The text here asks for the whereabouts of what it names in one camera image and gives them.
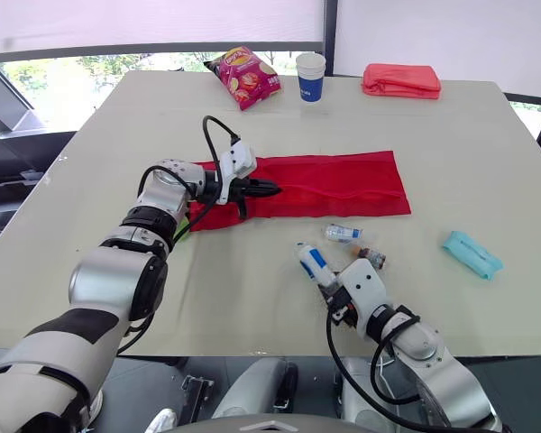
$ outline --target window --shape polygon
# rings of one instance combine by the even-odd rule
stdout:
[[[541,106],[524,102],[511,102],[511,106],[531,135],[537,139],[541,132]]]
[[[222,52],[141,53],[22,60],[0,63],[0,70],[34,106],[46,125],[74,130],[99,108],[129,70],[208,72],[203,61]],[[298,51],[256,53],[281,75],[296,75]]]

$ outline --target blue label on cup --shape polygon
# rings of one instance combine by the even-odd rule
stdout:
[[[316,102],[321,98],[323,93],[323,78],[319,79],[304,79],[298,77],[298,85],[300,86],[300,97],[307,102]]]

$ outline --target white paper cup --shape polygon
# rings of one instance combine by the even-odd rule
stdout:
[[[314,52],[305,52],[297,57],[298,85],[300,97],[307,102],[316,102],[323,93],[326,59]]]

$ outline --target black cable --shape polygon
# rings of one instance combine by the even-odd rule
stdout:
[[[414,316],[417,320],[417,322],[421,319],[419,316]],[[381,398],[381,400],[386,401],[389,404],[394,404],[396,406],[401,406],[403,404],[409,404],[414,403],[415,401],[418,401],[420,399],[420,396],[418,394],[411,395],[409,397],[405,397],[402,399],[393,399],[386,394],[384,394],[381,389],[379,388],[379,384],[377,383],[375,379],[375,375],[377,373],[377,363],[379,362],[379,358],[381,357],[382,351],[385,347],[390,343],[390,340],[396,336],[400,330],[397,330],[398,328],[394,328],[392,331],[390,331],[387,336],[385,336],[379,345],[377,346],[377,350],[375,350],[375,355],[372,356],[371,360],[371,385],[374,389],[375,393]]]
[[[188,231],[190,230],[198,221],[200,221],[210,209],[213,208],[213,206],[216,204],[216,201],[220,197],[220,193],[223,190],[223,173],[220,169],[220,161],[218,160],[218,155],[216,155],[216,149],[213,145],[213,141],[210,138],[210,133],[208,132],[208,121],[215,122],[218,124],[221,128],[223,128],[225,131],[229,133],[231,136],[231,143],[239,138],[238,134],[236,134],[232,129],[230,129],[228,126],[223,124],[220,120],[218,120],[216,117],[213,117],[211,115],[205,115],[202,119],[202,131],[205,134],[206,144],[208,144],[208,149],[210,150],[210,154],[213,157],[213,162],[215,163],[216,168],[216,179],[218,180],[216,185],[216,192],[213,195],[213,197],[210,199],[208,203],[206,203],[205,207],[202,209],[200,214],[198,214],[192,221],[190,221],[186,227],[183,227],[179,230],[179,232],[174,236],[174,239],[172,239],[173,246],[180,240],[180,238]]]
[[[192,198],[195,198],[195,190],[193,190],[190,187],[190,185],[188,185],[187,182],[184,181],[184,179],[182,179],[174,171],[169,170],[166,167],[162,167],[161,165],[153,165],[153,166],[149,167],[148,169],[146,169],[146,171],[143,173],[143,175],[141,177],[141,183],[138,184],[138,194],[137,194],[136,197],[139,197],[142,194],[142,192],[144,191],[144,185],[146,184],[146,180],[148,178],[148,175],[151,174],[155,170],[160,170],[160,171],[164,171],[165,173],[168,173],[170,176],[172,176],[174,179],[176,179],[180,183],[180,185],[182,185],[185,188],[186,191],[188,191],[188,194],[190,194],[190,196]]]
[[[415,431],[422,431],[424,433],[493,433],[492,430],[487,430],[484,428],[458,428],[458,427],[438,427],[438,426],[426,426],[424,424],[419,424],[414,421],[410,421],[408,419],[401,418],[397,414],[391,412],[390,410],[387,410],[383,406],[381,406],[376,400],[374,400],[363,388],[361,388],[361,385],[359,385],[354,378],[351,376],[351,374],[348,372],[348,370],[344,367],[343,361],[341,361],[341,357],[336,352],[335,344],[333,343],[333,335],[332,335],[332,323],[331,323],[331,314],[332,312],[329,310],[328,314],[326,315],[326,341],[328,343],[328,348],[331,351],[331,356],[333,357],[333,360],[335,361],[335,364],[343,377],[349,382],[349,384],[353,387],[353,389],[365,400],[367,401],[376,411],[378,411],[381,415],[384,417],[390,419],[395,424],[399,424],[401,427],[404,428],[410,428],[411,430]],[[407,327],[410,327],[414,323],[417,322],[417,318],[410,318],[406,322],[401,323],[398,325],[395,329],[397,329],[397,333],[402,331],[403,329],[406,329]]]
[[[116,351],[116,354],[119,355],[122,352],[124,352],[125,350],[130,349],[138,340],[140,340],[142,338],[142,336],[144,335],[144,333],[148,330],[148,328],[151,327],[151,323],[152,323],[153,319],[154,319],[154,313],[150,314],[144,320],[144,322],[142,322],[142,324],[140,325],[140,328],[141,328],[140,332],[138,334],[136,334],[136,336],[134,336],[134,338],[132,340],[130,340],[128,343],[126,343],[125,345],[120,347]]]
[[[128,333],[130,332],[139,332],[144,329],[144,324],[146,323],[146,320],[144,320],[138,327],[128,327]]]
[[[223,128],[225,131],[229,133],[231,136],[231,144],[235,143],[236,140],[238,140],[239,136],[236,134],[232,129],[230,129],[228,126],[223,124],[220,120],[218,120],[216,117],[213,117],[211,115],[205,115],[202,119],[202,130],[205,134],[206,144],[208,144],[208,150],[210,151],[210,154],[213,157],[213,162],[215,163],[216,168],[216,177],[217,177],[217,185],[216,185],[216,191],[213,197],[206,203],[205,207],[202,209],[200,214],[198,214],[192,221],[188,222],[188,224],[181,228],[178,233],[174,236],[172,239],[172,247],[174,248],[174,245],[180,240],[180,238],[192,228],[193,225],[195,225],[198,221],[200,221],[210,209],[213,208],[213,206],[216,204],[216,201],[220,197],[220,193],[223,190],[223,173],[220,168],[220,161],[218,160],[218,155],[216,154],[215,146],[213,145],[213,141],[210,138],[210,133],[208,132],[208,121],[215,122],[218,124],[221,128]],[[142,194],[142,191],[144,190],[144,184],[146,183],[146,179],[148,178],[149,174],[152,173],[154,170],[162,170],[166,173],[168,173],[170,176],[172,176],[174,179],[176,179],[180,184],[188,191],[188,194],[195,199],[195,191],[187,184],[186,181],[184,181],[178,174],[174,173],[173,171],[162,167],[160,165],[153,165],[152,167],[149,167],[146,169],[146,171],[143,173],[141,182],[138,186],[138,196]],[[148,330],[149,327],[151,327],[152,319],[154,318],[154,313],[149,315],[138,327],[130,327],[129,330],[132,332],[138,331],[138,334],[130,340],[128,343],[123,345],[118,349],[116,352],[117,355],[121,354],[125,350],[132,347],[138,340],[142,338],[144,333]]]

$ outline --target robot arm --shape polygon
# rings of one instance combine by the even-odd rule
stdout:
[[[206,138],[211,144],[207,132]],[[220,176],[178,160],[146,171],[121,225],[72,273],[69,310],[30,331],[0,359],[0,433],[75,433],[87,426],[91,400],[122,339],[145,331],[160,305],[166,259],[190,200],[240,204],[246,196],[280,192],[272,182],[248,178],[256,160],[237,136],[232,139]],[[132,328],[138,320],[144,322]]]
[[[319,285],[331,320],[336,325],[344,321],[356,328],[360,338],[373,339],[380,350],[387,348],[407,370],[418,390],[414,400],[424,402],[433,425],[502,431],[479,381],[449,353],[437,330],[405,307],[393,308],[367,259],[357,259],[335,275],[312,245],[302,244],[298,258]]]

